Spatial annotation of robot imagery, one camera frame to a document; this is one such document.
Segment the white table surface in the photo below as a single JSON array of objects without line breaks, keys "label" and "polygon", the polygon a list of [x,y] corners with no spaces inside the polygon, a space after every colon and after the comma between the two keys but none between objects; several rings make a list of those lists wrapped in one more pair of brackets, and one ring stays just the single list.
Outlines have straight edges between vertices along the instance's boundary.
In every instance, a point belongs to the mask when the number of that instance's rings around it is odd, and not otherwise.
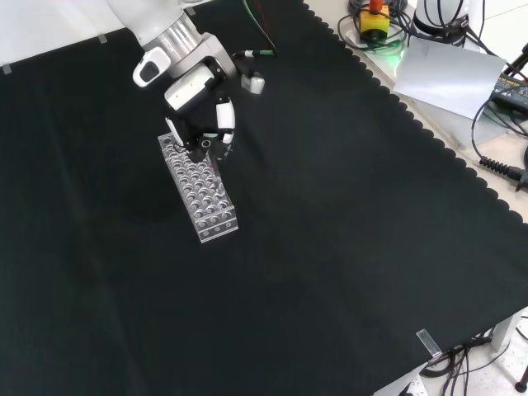
[{"label": "white table surface", "polygon": [[[493,12],[499,13],[498,9],[500,6],[497,2],[489,0],[493,4]],[[520,0],[515,5],[526,3],[525,0]],[[318,17],[321,17],[323,21],[328,23],[332,29],[337,32],[337,21],[347,14],[347,0],[304,0],[309,5],[310,9],[315,12]],[[509,5],[508,7],[515,8],[515,5]],[[518,15],[522,17],[526,14],[528,17],[528,7],[522,7],[519,9]],[[526,34],[526,24],[520,24],[516,26],[520,32],[516,34],[514,42],[509,41],[512,36],[511,29],[505,28],[504,24],[496,22],[497,18],[501,18],[500,15],[495,16],[490,21],[486,22],[484,28],[483,42],[489,41],[489,47],[491,50],[497,51],[499,55],[506,57],[509,61],[515,59],[520,53],[522,46],[528,41],[528,34]],[[504,48],[507,47],[507,54],[502,54]],[[365,54],[360,51],[354,51],[363,63],[373,72],[374,77],[378,78],[383,85],[390,88],[394,86],[394,83],[387,78],[385,73],[381,71]],[[528,191],[520,191],[515,193],[515,185],[510,181],[503,179],[495,173],[484,170],[479,165],[479,157],[473,151],[472,148],[462,148],[447,134],[429,115],[424,114],[424,111],[420,109],[413,101],[408,98],[402,98],[401,100],[407,104],[408,109],[414,113],[415,118],[420,120],[424,128],[432,130],[435,137],[444,141],[445,146],[449,149],[453,149],[456,152],[457,157],[462,158],[468,164],[468,167],[475,169],[478,176],[484,179],[488,183],[488,188],[497,192],[499,199],[506,201],[511,210],[519,213],[524,222],[528,223]],[[507,163],[511,166],[524,167],[522,157],[528,145],[528,139],[523,139],[516,136],[513,133],[506,133],[496,139],[490,140],[485,144],[481,144],[479,149],[481,153],[489,158],[493,158],[497,161]]]}]

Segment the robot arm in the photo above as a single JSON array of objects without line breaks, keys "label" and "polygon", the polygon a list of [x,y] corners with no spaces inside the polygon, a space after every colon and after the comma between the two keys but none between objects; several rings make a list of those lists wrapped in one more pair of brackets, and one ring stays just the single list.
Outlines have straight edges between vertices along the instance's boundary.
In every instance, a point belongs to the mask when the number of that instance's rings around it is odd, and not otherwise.
[{"label": "robot arm", "polygon": [[200,34],[184,12],[187,7],[207,1],[108,0],[117,18],[145,49],[133,75],[138,86],[148,86],[165,72],[180,78],[192,71],[198,77],[187,80],[205,81],[204,70],[195,66],[206,60],[219,68],[223,78],[237,75],[233,61],[218,39],[209,33]]}]

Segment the table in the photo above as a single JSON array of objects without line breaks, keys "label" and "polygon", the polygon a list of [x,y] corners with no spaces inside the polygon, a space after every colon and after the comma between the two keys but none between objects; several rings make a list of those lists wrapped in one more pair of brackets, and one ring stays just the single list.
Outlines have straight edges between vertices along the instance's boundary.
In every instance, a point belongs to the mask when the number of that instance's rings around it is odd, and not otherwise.
[{"label": "table", "polygon": [[[329,26],[337,33],[337,22],[341,17],[347,14],[347,2],[342,0],[335,0],[331,2],[320,2],[319,0],[305,0],[309,4],[310,8],[316,13],[317,16],[321,17],[323,21],[329,24]],[[410,2],[411,7],[416,5],[416,2]],[[343,33],[347,31],[347,27],[351,25],[343,25]],[[386,59],[382,55],[370,55],[362,53],[361,51],[355,51],[354,55],[358,56],[362,62],[364,62],[369,70],[374,74],[375,78],[378,78],[386,87],[394,87],[395,67],[393,59]],[[509,181],[505,181],[501,177],[492,174],[491,172],[484,171],[479,166],[479,159],[474,153],[473,149],[467,146],[467,141],[460,137],[460,130],[465,129],[466,133],[469,133],[470,121],[459,115],[453,115],[449,111],[436,108],[426,103],[416,103],[412,98],[404,97],[399,95],[410,111],[415,117],[420,120],[424,127],[432,130],[439,139],[445,143],[447,148],[456,151],[457,156],[463,158],[469,166],[474,168],[479,177],[482,177],[488,183],[489,188],[492,188],[498,193],[500,199],[505,200],[511,210],[518,212],[522,215],[524,221],[528,221],[528,194],[526,193],[515,193],[515,186]],[[488,155],[490,158],[495,158],[500,162],[508,163],[512,166],[524,167],[522,162],[522,156],[525,151],[526,142],[525,139],[521,139],[513,133],[508,133],[502,127],[497,127],[492,121],[482,117],[478,123],[476,130],[484,129],[487,132],[487,136],[484,138],[484,143],[480,144],[482,147],[483,154]],[[509,339],[515,327],[521,320],[521,312],[516,313],[510,318],[506,318],[504,321],[497,325],[496,333],[493,338],[493,349],[497,352],[502,351],[508,344]],[[417,367],[415,370],[408,373],[401,379],[388,385],[386,388],[381,389],[377,392],[376,396],[390,396],[398,394],[399,389],[403,389],[405,384],[408,384],[418,373],[422,370],[423,365]]]}]

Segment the table leg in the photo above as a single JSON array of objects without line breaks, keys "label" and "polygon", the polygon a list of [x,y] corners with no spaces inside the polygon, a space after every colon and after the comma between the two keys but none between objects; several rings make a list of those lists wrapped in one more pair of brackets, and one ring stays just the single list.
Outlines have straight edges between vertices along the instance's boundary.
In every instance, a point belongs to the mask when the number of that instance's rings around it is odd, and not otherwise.
[{"label": "table leg", "polygon": [[495,327],[492,339],[492,349],[495,352],[502,352],[510,343],[515,328],[521,321],[522,311],[517,312],[510,318],[503,320]]},{"label": "table leg", "polygon": [[405,389],[402,391],[402,393],[399,394],[399,396],[407,396],[407,395],[408,395],[407,391],[409,390],[410,387],[411,387],[410,384],[407,385],[407,386],[405,387]]},{"label": "table leg", "polygon": [[404,375],[402,378],[395,380],[392,384],[385,386],[383,389],[380,389],[374,394],[374,396],[398,396],[402,389],[404,389],[408,384],[410,384],[419,374],[420,371],[427,365],[424,363],[420,367],[417,367],[415,370],[411,371],[407,375]]},{"label": "table leg", "polygon": [[528,384],[528,367],[526,367],[522,379],[515,384],[515,390],[523,394],[526,391],[526,384]]}]

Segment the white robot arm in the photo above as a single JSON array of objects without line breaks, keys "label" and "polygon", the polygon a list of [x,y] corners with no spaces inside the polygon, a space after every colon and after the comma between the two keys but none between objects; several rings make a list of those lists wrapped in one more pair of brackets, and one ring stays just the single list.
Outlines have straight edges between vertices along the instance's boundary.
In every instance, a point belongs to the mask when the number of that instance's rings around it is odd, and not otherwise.
[{"label": "white robot arm", "polygon": [[165,95],[179,111],[211,81],[233,78],[237,69],[218,39],[198,32],[185,8],[209,0],[108,0],[117,18],[136,36],[145,55],[133,79],[146,87],[163,73],[175,82]]}]

